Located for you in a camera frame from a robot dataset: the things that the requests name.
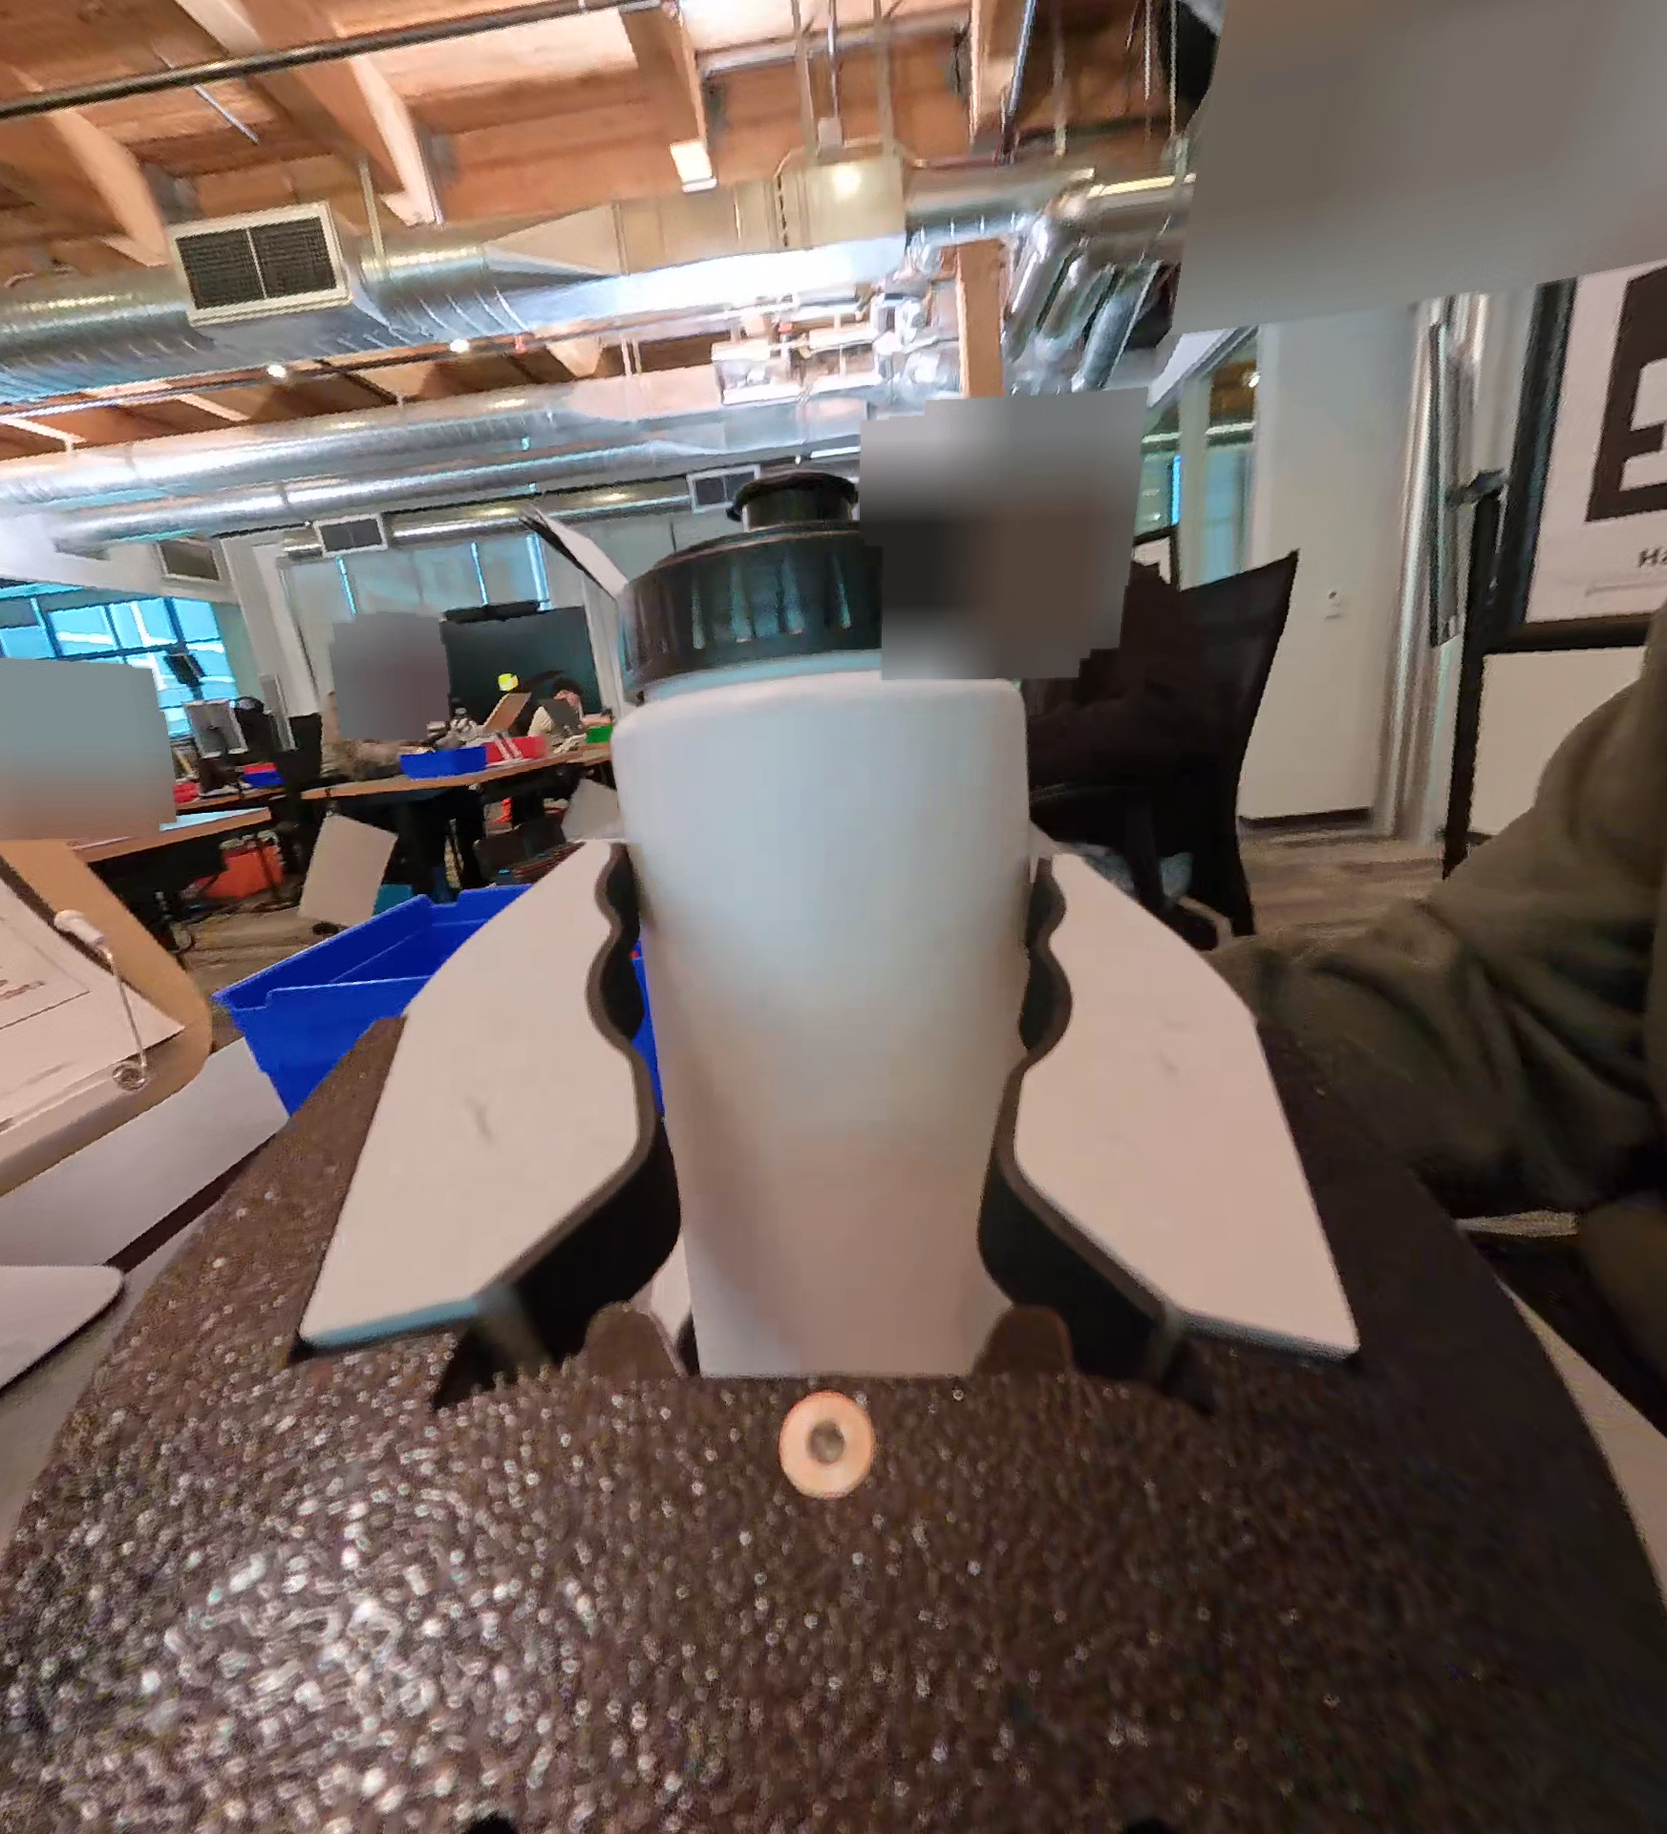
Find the wooden column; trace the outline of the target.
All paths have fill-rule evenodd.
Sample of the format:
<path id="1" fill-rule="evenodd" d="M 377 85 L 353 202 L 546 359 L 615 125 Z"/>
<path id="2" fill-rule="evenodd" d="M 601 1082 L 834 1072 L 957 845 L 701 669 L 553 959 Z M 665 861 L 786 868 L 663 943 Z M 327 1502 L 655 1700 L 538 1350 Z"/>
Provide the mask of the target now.
<path id="1" fill-rule="evenodd" d="M 1005 244 L 976 240 L 955 258 L 958 384 L 970 400 L 1005 396 Z"/>

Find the black monitor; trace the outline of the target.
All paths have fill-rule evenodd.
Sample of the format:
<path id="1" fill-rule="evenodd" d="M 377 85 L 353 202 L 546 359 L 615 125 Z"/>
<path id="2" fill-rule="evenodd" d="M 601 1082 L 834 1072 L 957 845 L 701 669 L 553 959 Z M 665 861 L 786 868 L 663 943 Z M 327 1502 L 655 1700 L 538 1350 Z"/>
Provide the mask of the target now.
<path id="1" fill-rule="evenodd" d="M 517 601 L 457 609 L 442 617 L 438 636 L 451 709 L 488 719 L 509 694 L 501 676 L 517 678 L 515 690 L 530 703 L 547 699 L 547 682 L 565 678 L 578 688 L 584 713 L 603 709 L 584 605 Z"/>

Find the silver ventilation duct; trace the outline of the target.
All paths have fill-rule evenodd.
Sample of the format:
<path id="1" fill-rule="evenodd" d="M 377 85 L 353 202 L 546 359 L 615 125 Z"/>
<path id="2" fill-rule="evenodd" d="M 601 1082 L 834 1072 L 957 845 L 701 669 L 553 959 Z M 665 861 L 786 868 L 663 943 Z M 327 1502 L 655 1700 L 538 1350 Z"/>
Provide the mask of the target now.
<path id="1" fill-rule="evenodd" d="M 265 427 L 240 440 L 183 434 L 0 463 L 0 523 L 33 521 L 73 553 L 229 538 L 570 479 L 799 454 L 855 440 L 868 419 L 862 404 L 832 398 L 713 404 L 651 419 L 551 406 L 478 415 L 476 406 L 440 402 L 311 431 Z"/>
<path id="2" fill-rule="evenodd" d="M 478 235 L 340 227 L 355 285 L 346 310 L 196 329 L 169 263 L 131 277 L 0 294 L 0 409 L 229 371 L 398 356 L 524 336 L 555 342 L 665 319 L 739 313 L 887 279 L 908 246 L 891 192 L 811 192 L 786 206 L 741 185 Z"/>

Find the printed instruction sheet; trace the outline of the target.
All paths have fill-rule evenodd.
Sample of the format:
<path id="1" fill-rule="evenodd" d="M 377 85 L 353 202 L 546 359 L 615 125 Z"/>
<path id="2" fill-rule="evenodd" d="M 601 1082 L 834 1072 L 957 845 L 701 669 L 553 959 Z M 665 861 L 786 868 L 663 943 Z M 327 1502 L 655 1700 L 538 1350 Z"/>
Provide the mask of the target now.
<path id="1" fill-rule="evenodd" d="M 104 943 L 81 914 L 60 930 L 0 876 L 0 1139 L 108 1110 L 184 1032 L 115 980 Z"/>

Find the black mesh office chair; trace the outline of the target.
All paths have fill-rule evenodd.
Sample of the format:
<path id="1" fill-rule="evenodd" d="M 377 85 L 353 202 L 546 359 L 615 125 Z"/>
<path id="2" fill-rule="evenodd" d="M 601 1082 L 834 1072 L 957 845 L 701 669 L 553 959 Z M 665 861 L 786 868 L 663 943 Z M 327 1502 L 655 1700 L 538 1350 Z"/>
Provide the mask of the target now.
<path id="1" fill-rule="evenodd" d="M 1239 780 L 1296 586 L 1298 553 L 1210 584 L 1133 563 L 1120 642 L 1068 678 L 1022 686 L 1031 820 L 1099 851 L 1198 951 L 1256 932 L 1237 838 Z"/>

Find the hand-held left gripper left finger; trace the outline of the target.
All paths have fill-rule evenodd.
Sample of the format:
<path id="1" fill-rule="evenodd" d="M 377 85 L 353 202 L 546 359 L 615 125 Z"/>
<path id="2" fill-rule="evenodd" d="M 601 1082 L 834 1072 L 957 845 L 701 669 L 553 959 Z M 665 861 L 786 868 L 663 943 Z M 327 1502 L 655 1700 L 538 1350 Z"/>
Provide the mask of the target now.
<path id="1" fill-rule="evenodd" d="M 498 1356 L 572 1356 L 653 1283 L 682 1214 L 636 945 L 628 849 L 582 842 L 409 1001 L 307 1350 L 461 1325 Z"/>

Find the black sign stand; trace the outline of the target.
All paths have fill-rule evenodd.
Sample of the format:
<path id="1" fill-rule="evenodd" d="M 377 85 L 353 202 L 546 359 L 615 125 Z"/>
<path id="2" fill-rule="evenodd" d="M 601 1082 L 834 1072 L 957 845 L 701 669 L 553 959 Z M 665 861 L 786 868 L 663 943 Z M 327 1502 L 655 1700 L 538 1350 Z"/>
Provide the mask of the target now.
<path id="1" fill-rule="evenodd" d="M 1471 521 L 1464 598 L 1464 646 L 1460 655 L 1448 799 L 1442 824 L 1442 878 L 1450 878 L 1469 853 L 1469 817 L 1481 740 L 1487 644 L 1496 634 L 1500 623 L 1494 600 L 1500 573 L 1504 498 L 1506 475 L 1502 471 L 1477 473 L 1462 492 L 1464 507 L 1471 511 Z"/>

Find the white air vent grille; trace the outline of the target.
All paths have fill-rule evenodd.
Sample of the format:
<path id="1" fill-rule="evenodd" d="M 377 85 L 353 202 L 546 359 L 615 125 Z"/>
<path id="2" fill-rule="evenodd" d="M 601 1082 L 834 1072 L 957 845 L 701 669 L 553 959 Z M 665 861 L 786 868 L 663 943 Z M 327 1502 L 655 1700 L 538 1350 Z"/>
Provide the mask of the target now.
<path id="1" fill-rule="evenodd" d="M 167 237 L 196 329 L 346 310 L 357 296 L 338 217 L 323 202 L 194 219 Z"/>

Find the white cylinder with black cap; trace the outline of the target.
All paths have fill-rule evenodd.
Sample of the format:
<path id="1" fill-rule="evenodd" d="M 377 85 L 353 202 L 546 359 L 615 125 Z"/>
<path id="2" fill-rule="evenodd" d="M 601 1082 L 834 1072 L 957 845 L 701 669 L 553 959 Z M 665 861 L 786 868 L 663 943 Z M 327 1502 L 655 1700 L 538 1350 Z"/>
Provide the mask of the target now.
<path id="1" fill-rule="evenodd" d="M 707 1375 L 943 1377 L 1005 1308 L 978 1241 L 1022 1057 L 1026 715 L 891 676 L 830 471 L 620 598 L 613 770 Z"/>

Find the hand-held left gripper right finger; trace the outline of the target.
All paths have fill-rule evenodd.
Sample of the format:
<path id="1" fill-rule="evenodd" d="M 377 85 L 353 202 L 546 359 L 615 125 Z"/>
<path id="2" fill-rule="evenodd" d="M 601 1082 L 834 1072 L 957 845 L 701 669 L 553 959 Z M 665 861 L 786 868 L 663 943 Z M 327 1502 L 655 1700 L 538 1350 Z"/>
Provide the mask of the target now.
<path id="1" fill-rule="evenodd" d="M 983 1264 L 1074 1360 L 1222 1339 L 1350 1360 L 1360 1333 L 1241 999 L 1074 855 L 1037 861 L 1022 1059 L 983 1187 Z"/>

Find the fiducial marker sign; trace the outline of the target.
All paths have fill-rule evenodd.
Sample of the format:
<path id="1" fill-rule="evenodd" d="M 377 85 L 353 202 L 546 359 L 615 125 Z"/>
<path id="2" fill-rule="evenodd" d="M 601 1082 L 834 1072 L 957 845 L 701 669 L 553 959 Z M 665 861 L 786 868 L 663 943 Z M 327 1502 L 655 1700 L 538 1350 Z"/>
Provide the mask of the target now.
<path id="1" fill-rule="evenodd" d="M 1525 619 L 1650 615 L 1667 600 L 1667 263 L 1577 285 Z"/>

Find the wooden top desk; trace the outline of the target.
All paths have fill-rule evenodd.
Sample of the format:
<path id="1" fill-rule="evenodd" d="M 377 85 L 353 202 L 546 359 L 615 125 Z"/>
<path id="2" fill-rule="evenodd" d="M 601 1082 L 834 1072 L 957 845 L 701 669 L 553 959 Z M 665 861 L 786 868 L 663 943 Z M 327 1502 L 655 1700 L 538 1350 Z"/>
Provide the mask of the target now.
<path id="1" fill-rule="evenodd" d="M 546 757 L 503 759 L 486 769 L 459 774 L 438 776 L 386 776 L 371 782 L 325 784 L 302 792 L 302 801 L 321 805 L 328 811 L 348 813 L 353 807 L 400 807 L 405 813 L 396 817 L 396 836 L 407 859 L 405 882 L 417 895 L 436 897 L 440 882 L 448 868 L 438 866 L 430 855 L 423 818 L 409 813 L 413 803 L 444 799 L 459 792 L 478 795 L 482 803 L 505 799 L 519 788 L 538 786 L 549 774 L 595 774 L 611 770 L 611 745 L 584 744 Z"/>

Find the white stand base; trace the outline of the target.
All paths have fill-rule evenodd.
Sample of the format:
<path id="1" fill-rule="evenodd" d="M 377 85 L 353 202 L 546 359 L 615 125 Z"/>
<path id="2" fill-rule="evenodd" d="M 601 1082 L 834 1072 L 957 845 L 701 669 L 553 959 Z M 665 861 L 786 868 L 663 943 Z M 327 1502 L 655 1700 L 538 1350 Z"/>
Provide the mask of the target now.
<path id="1" fill-rule="evenodd" d="M 117 1260 L 288 1120 L 246 1043 L 104 1139 L 0 1195 L 0 1393 L 123 1297 Z"/>

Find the blue plastic bin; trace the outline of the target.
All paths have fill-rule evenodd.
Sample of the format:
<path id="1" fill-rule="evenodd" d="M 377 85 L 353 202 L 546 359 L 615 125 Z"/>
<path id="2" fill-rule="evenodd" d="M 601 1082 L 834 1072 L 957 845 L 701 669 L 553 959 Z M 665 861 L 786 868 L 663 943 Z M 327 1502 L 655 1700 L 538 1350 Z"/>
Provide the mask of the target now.
<path id="1" fill-rule="evenodd" d="M 407 1022 L 425 1039 L 405 1041 L 425 1045 L 428 1060 L 451 1059 L 459 1101 L 482 1114 L 480 1139 L 499 1139 L 530 1112 L 590 1103 L 632 1131 L 630 1057 L 645 1110 L 663 1112 L 663 1089 L 647 1014 L 615 1043 L 588 1014 L 588 974 L 607 934 L 594 872 L 607 859 L 588 842 L 544 884 L 469 891 L 451 905 L 409 899 L 225 989 L 225 1012 L 288 1112 L 377 1022 L 425 999 Z"/>

